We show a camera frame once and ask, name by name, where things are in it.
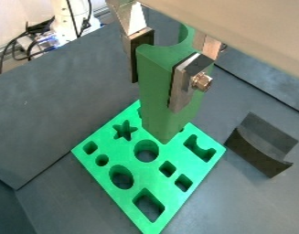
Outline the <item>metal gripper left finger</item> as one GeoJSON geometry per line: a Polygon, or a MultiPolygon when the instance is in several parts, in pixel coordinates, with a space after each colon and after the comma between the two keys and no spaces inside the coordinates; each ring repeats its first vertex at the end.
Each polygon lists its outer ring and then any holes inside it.
{"type": "Polygon", "coordinates": [[[121,32],[121,45],[129,59],[131,82],[137,82],[135,49],[153,44],[153,30],[147,26],[141,4],[136,0],[105,0],[121,32]]]}

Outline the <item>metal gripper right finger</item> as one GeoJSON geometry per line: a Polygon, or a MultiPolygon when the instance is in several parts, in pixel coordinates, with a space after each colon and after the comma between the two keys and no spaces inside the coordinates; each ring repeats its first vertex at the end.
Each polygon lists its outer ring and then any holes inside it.
{"type": "Polygon", "coordinates": [[[199,49],[173,67],[168,109],[179,112],[191,102],[196,90],[207,92],[212,78],[210,67],[216,61],[222,50],[222,42],[206,33],[196,31],[192,47],[199,49]]]}

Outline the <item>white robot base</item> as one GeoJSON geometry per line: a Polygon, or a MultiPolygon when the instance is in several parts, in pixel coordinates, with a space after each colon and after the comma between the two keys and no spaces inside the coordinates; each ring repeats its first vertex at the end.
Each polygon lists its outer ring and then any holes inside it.
{"type": "Polygon", "coordinates": [[[100,28],[100,21],[92,15],[92,0],[49,0],[53,10],[51,30],[65,44],[100,28]]]}

